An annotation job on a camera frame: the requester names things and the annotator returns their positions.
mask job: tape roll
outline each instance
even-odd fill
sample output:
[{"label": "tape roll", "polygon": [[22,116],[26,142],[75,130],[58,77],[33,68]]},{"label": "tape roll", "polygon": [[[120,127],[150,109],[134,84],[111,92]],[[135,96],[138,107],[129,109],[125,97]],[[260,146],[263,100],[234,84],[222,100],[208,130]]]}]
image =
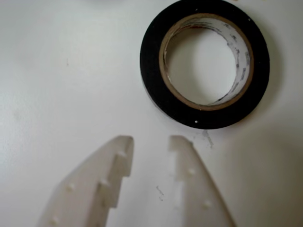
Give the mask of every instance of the tape roll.
[{"label": "tape roll", "polygon": [[[236,60],[233,86],[209,105],[183,97],[173,87],[166,63],[171,38],[184,29],[200,27],[220,34]],[[164,9],[148,27],[140,68],[150,97],[169,117],[190,127],[217,129],[240,121],[258,105],[268,84],[269,54],[262,33],[239,8],[222,0],[181,0]]]}]

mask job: cardboard core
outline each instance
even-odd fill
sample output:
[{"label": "cardboard core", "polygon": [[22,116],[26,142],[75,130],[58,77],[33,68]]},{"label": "cardboard core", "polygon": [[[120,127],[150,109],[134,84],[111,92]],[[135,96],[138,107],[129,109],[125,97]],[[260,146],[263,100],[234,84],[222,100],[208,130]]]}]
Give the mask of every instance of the cardboard core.
[{"label": "cardboard core", "polygon": [[[211,29],[221,35],[233,52],[236,61],[236,77],[229,92],[208,105],[194,103],[183,97],[174,88],[169,77],[169,70],[166,62],[167,47],[170,40],[185,29],[193,28]],[[159,52],[161,75],[170,92],[181,102],[199,110],[222,109],[241,98],[251,82],[253,62],[254,59],[251,46],[244,33],[231,21],[215,14],[193,14],[178,21],[164,36]]]}]

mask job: black tape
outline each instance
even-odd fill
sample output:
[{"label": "black tape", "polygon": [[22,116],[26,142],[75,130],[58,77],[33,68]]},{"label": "black tape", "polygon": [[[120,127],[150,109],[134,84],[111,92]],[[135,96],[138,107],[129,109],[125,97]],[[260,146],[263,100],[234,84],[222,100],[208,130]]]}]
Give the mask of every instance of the black tape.
[{"label": "black tape", "polygon": [[[175,23],[197,13],[215,14],[233,22],[251,45],[254,58],[251,83],[236,102],[223,109],[206,111],[186,105],[170,92],[161,76],[159,51],[164,36]],[[199,129],[222,128],[243,119],[258,105],[269,79],[269,55],[262,33],[248,15],[222,0],[181,0],[164,9],[145,33],[140,67],[145,87],[155,104],[176,121]]]}]

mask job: adhesive tape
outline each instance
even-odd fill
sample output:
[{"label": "adhesive tape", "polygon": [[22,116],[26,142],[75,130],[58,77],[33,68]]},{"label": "adhesive tape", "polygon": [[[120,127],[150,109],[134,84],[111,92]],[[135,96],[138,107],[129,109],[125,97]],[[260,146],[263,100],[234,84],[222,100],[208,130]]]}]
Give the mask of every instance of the adhesive tape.
[{"label": "adhesive tape", "polygon": [[[233,86],[209,105],[183,97],[169,78],[168,43],[189,28],[208,28],[220,34],[236,60]],[[217,129],[240,121],[258,105],[268,84],[269,55],[262,33],[239,8],[222,0],[181,0],[164,9],[148,27],[140,68],[151,99],[169,117],[190,127]]]}]

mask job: white surface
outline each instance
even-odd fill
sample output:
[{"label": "white surface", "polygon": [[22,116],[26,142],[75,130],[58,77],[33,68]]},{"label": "white surface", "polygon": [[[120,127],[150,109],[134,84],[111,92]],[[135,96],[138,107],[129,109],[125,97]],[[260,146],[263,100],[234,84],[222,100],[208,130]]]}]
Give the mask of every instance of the white surface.
[{"label": "white surface", "polygon": [[119,134],[135,155],[109,227],[165,225],[156,186],[166,194],[172,134],[194,142],[238,226],[302,226],[303,2],[232,2],[265,37],[270,81],[250,116],[209,137],[157,110],[141,80],[143,35],[172,2],[1,1],[0,226],[34,226],[52,189]]},{"label": "white surface", "polygon": [[221,35],[210,29],[189,29],[171,43],[167,53],[169,77],[180,94],[207,105],[230,91],[236,61]]}]

